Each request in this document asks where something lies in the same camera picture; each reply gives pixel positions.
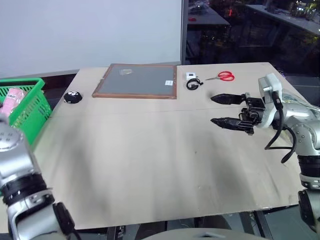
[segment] glass panel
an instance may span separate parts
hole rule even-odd
[[[189,0],[185,64],[270,62],[320,105],[320,0]]]

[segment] table surface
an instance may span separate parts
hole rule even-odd
[[[220,16],[211,7],[207,7],[203,10],[203,14],[188,14],[188,18],[195,18],[196,21],[189,21],[188,25],[230,25],[230,23]]]
[[[303,30],[306,30],[310,33],[313,33],[317,36],[320,36],[320,24],[316,23],[314,21],[308,21],[305,18],[301,17],[294,17],[290,15],[286,15],[284,13],[271,13],[265,10],[266,6],[265,5],[252,5],[252,4],[247,4],[251,9],[254,9],[256,11],[259,11],[269,17],[272,17],[276,20],[280,20],[283,22],[286,22],[287,24],[294,25],[295,27],[301,28]]]
[[[237,117],[242,106],[209,97],[245,92],[259,97],[258,78],[269,73],[299,95],[271,64],[178,66],[176,100],[92,98],[106,70],[78,72],[67,91],[79,91],[82,101],[60,100],[34,150],[47,185],[77,229],[298,203],[297,156],[281,164],[286,150],[264,150],[274,130],[256,128],[248,136],[210,122]],[[204,80],[224,70],[232,71],[235,81],[206,81],[195,91],[185,87],[186,72]],[[276,146],[287,146],[287,140],[282,135]],[[0,206],[0,230],[6,232],[6,207]]]

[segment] green plastic basket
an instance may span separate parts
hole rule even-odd
[[[52,113],[41,88],[45,82],[41,78],[0,79],[0,102],[4,102],[10,88],[20,88],[27,92],[21,103],[9,116],[9,123],[21,129],[32,145],[41,128]]]

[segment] black cable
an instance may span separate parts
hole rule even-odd
[[[77,230],[74,229],[72,233],[75,235],[77,240],[82,240]]]
[[[193,91],[198,89],[199,86],[203,85],[204,83],[199,80],[199,78],[191,78],[187,83],[186,83],[186,88]]]
[[[289,149],[289,150],[291,150],[292,147],[291,146],[272,146],[272,147],[269,147],[268,150],[275,150],[275,149]]]
[[[272,100],[275,105],[275,108],[279,112],[279,127],[276,130],[275,135],[273,138],[270,140],[270,142],[265,146],[264,150],[270,149],[270,146],[277,140],[277,138],[280,136],[282,129],[284,128],[285,124],[285,116],[284,116],[284,111],[283,111],[283,105],[281,103],[281,100],[279,98],[278,92],[274,91],[272,92]]]
[[[285,126],[283,127],[283,130],[288,130],[289,133],[291,133],[291,135],[292,135],[292,148],[291,148],[291,151],[288,152],[288,153],[282,158],[282,160],[281,160],[281,163],[282,163],[282,164],[284,164],[286,161],[289,160],[289,158],[294,154],[294,152],[296,151],[296,148],[297,148],[297,137],[296,137],[294,131],[293,131],[290,127],[288,127],[287,125],[285,125]]]

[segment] whiteboard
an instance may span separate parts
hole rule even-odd
[[[0,0],[0,78],[181,60],[182,0]]]

